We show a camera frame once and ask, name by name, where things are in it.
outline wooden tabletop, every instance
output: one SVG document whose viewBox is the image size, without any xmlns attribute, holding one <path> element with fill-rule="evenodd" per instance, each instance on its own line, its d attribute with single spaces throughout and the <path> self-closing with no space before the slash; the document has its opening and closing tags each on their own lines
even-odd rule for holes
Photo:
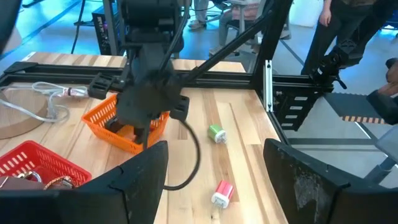
<svg viewBox="0 0 398 224">
<path fill-rule="evenodd" d="M 118 56 L 32 53 L 30 62 L 57 65 L 95 65 L 122 67 L 126 59 Z M 174 60 L 175 69 L 189 70 L 199 60 Z M 213 71 L 244 72 L 240 63 L 220 62 Z M 192 183 L 177 192 L 163 191 L 156 224 L 287 223 L 269 180 L 262 158 L 266 138 L 278 139 L 275 129 L 252 90 L 185 88 L 190 98 L 187 122 L 201 144 L 200 170 Z M 34 140 L 69 161 L 91 172 L 93 178 L 120 165 L 132 155 L 98 139 L 81 122 L 81 116 L 100 100 L 64 100 L 71 116 L 56 124 L 45 123 L 12 139 L 0 140 L 0 156 L 26 140 Z M 226 144 L 215 144 L 206 130 L 219 124 L 227 133 Z M 166 184 L 177 185 L 193 169 L 195 148 L 187 131 L 176 121 L 168 120 L 164 135 L 169 143 L 169 169 Z M 218 182 L 227 180 L 235 187 L 229 207 L 222 212 L 212 207 L 210 198 Z"/>
</svg>

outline black cable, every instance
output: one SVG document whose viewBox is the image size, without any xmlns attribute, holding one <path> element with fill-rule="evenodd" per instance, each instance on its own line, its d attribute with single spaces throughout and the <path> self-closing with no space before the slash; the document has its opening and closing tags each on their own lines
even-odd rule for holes
<svg viewBox="0 0 398 224">
<path fill-rule="evenodd" d="M 185 9 L 189 8 L 189 0 L 185 0 L 184 8 Z M 169 62 L 169 60 L 170 60 L 170 57 L 174 50 L 174 47 L 176 46 L 178 40 L 180 39 L 182 31 L 184 30 L 185 24 L 188 21 L 188 17 L 189 17 L 189 11 L 185 10 L 184 15 L 182 17 L 182 21 L 180 23 L 180 26 L 178 27 L 176 33 L 174 34 L 174 38 L 173 38 L 172 42 L 170 43 L 169 49 L 167 50 L 166 54 L 163 57 L 162 63 L 160 63 L 159 74 L 162 74 L 162 72 L 166 68 L 167 62 Z"/>
<path fill-rule="evenodd" d="M 195 166 L 193 167 L 193 170 L 192 170 L 191 174 L 188 176 L 188 178 L 184 182 L 182 182 L 182 184 L 177 185 L 177 186 L 167 186 L 167 185 L 165 185 L 164 186 L 164 190 L 175 191 L 175 190 L 183 189 L 184 187 L 186 187 L 193 180 L 193 178 L 198 173 L 198 170 L 199 170 L 199 167 L 200 167 L 201 154 L 200 154 L 200 144 L 199 144 L 198 137 L 193 132 L 193 129 L 191 128 L 191 126 L 189 126 L 189 124 L 187 122 L 180 121 L 180 123 L 188 130 L 188 132 L 190 133 L 190 135 L 191 135 L 191 137 L 193 139 L 193 143 L 195 143 L 195 147 L 196 147 L 196 150 L 197 150 L 197 161 L 195 163 Z M 149 135 L 149 127 L 145 127 L 143 150 L 147 149 L 148 135 Z"/>
<path fill-rule="evenodd" d="M 190 135 L 191 135 L 191 137 L 192 137 L 192 139 L 193 139 L 193 142 L 195 143 L 195 147 L 196 147 L 196 150 L 197 150 L 197 161 L 196 161 L 196 163 L 195 163 L 195 166 L 194 166 L 194 168 L 193 168 L 191 174 L 188 176 L 188 178 L 187 178 L 184 182 L 182 182 L 182 184 L 177 185 L 177 186 L 167 186 L 167 185 L 165 185 L 165 186 L 164 186 L 164 189 L 165 189 L 165 190 L 174 191 L 174 190 L 183 189 L 183 188 L 184 188 L 185 186 L 187 186 L 187 185 L 193 180 L 193 178 L 196 176 L 196 174 L 198 173 L 198 170 L 199 170 L 199 166 L 200 166 L 201 155 L 200 155 L 200 145 L 199 145 L 198 137 L 197 137 L 196 134 L 193 132 L 193 129 L 191 128 L 191 126 L 189 126 L 189 124 L 188 124 L 187 122 L 185 122 L 185 121 L 180 121 L 180 122 L 181 122 L 181 124 L 188 130 L 188 132 L 190 133 Z"/>
<path fill-rule="evenodd" d="M 195 12 L 200 12 L 200 11 L 206 11 L 206 10 L 209 10 L 209 9 L 213 9 L 214 7 L 216 7 L 216 5 L 211 6 L 210 8 L 207 8 L 207 9 L 192 9 L 192 8 L 190 8 L 189 10 L 192 10 L 192 11 L 195 11 Z"/>
<path fill-rule="evenodd" d="M 77 25 L 76 25 L 75 40 L 73 41 L 72 50 L 70 51 L 71 54 L 74 53 L 75 47 L 76 47 L 76 43 L 77 43 L 77 38 L 79 38 L 79 30 L 80 30 L 80 24 L 81 24 L 81 17 L 83 16 L 83 11 L 85 10 L 85 4 L 86 4 L 86 0 L 82 0 L 82 1 L 81 1 L 80 13 L 79 13 L 79 19 L 78 19 Z"/>
</svg>

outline white floor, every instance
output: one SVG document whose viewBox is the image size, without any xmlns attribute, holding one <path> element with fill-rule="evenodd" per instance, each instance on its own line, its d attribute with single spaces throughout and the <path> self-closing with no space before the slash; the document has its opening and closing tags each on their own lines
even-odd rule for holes
<svg viewBox="0 0 398 224">
<path fill-rule="evenodd" d="M 13 62 L 21 60 L 32 51 L 69 53 L 75 36 L 73 23 L 78 18 L 80 3 L 75 4 L 70 11 L 58 20 L 54 19 L 74 0 L 46 0 L 31 8 L 24 9 L 19 14 L 17 28 L 24 44 L 0 61 L 0 70 L 4 70 Z M 91 12 L 100 7 L 101 1 L 88 1 L 85 7 L 83 20 L 91 20 Z M 279 74 L 298 75 L 302 69 L 308 48 L 312 41 L 314 29 L 291 26 L 292 39 L 285 44 L 293 53 L 280 42 L 273 59 L 273 66 Z M 235 33 L 230 32 L 229 39 Z M 218 23 L 208 24 L 206 30 L 191 32 L 185 29 L 185 48 L 180 58 L 207 59 L 208 50 L 217 45 Z M 386 83 L 387 68 L 385 61 L 397 57 L 398 40 L 395 33 L 382 31 L 368 43 L 366 53 L 361 63 L 341 72 L 341 78 L 348 89 L 343 90 L 335 86 L 336 92 L 368 94 Z M 99 54 L 96 35 L 93 27 L 82 27 L 76 54 Z M 381 137 L 389 128 L 388 125 L 365 124 L 377 137 Z M 325 100 L 319 100 L 297 132 L 286 131 L 289 138 L 359 138 L 367 136 L 355 123 L 342 121 Z M 385 155 L 374 146 L 295 146 L 307 154 L 352 174 L 364 177 L 374 166 L 385 158 Z M 382 182 L 386 187 L 398 187 L 398 170 L 393 172 Z"/>
</svg>

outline wooden board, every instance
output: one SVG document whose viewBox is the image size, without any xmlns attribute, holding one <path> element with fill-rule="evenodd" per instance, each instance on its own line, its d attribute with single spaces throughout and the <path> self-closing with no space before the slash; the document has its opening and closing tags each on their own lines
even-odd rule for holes
<svg viewBox="0 0 398 224">
<path fill-rule="evenodd" d="M 63 65 L 122 67 L 123 57 L 32 53 L 30 62 Z M 202 61 L 175 60 L 179 70 L 189 70 Z M 213 71 L 244 72 L 240 63 L 220 62 Z M 200 140 L 202 162 L 193 182 L 178 192 L 164 191 L 156 224 L 287 223 L 262 158 L 265 138 L 277 139 L 256 93 L 251 90 L 186 88 L 190 97 L 188 123 Z M 0 155 L 31 139 L 90 171 L 97 177 L 131 157 L 131 154 L 96 138 L 80 118 L 100 100 L 67 103 L 70 119 L 64 123 L 43 124 L 12 139 L 0 141 Z M 206 135 L 211 124 L 220 124 L 227 132 L 226 144 L 215 144 Z M 187 131 L 169 120 L 162 139 L 169 142 L 169 169 L 166 183 L 177 185 L 191 172 L 195 150 Z M 236 191 L 222 212 L 213 210 L 210 198 L 220 180 L 231 182 Z"/>
</svg>

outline plastic basket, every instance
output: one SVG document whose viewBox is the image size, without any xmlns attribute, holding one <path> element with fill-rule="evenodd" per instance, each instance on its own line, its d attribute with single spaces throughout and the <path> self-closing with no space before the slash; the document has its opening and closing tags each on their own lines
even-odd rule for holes
<svg viewBox="0 0 398 224">
<path fill-rule="evenodd" d="M 111 143 L 127 152 L 138 154 L 142 152 L 142 144 L 136 144 L 132 138 L 128 138 L 134 134 L 134 128 L 125 125 L 118 133 L 112 133 L 104 128 L 105 122 L 116 115 L 116 95 L 112 95 L 104 100 L 101 104 L 83 115 L 82 120 L 88 125 L 92 132 L 102 140 Z M 160 118 L 150 123 L 150 133 L 148 135 L 148 147 L 155 144 L 162 135 L 169 113 L 162 113 Z"/>
<path fill-rule="evenodd" d="M 0 157 L 0 176 L 18 176 L 33 170 L 44 184 L 63 175 L 70 176 L 75 186 L 91 180 L 91 174 L 58 154 L 33 141 L 26 141 Z"/>
</svg>

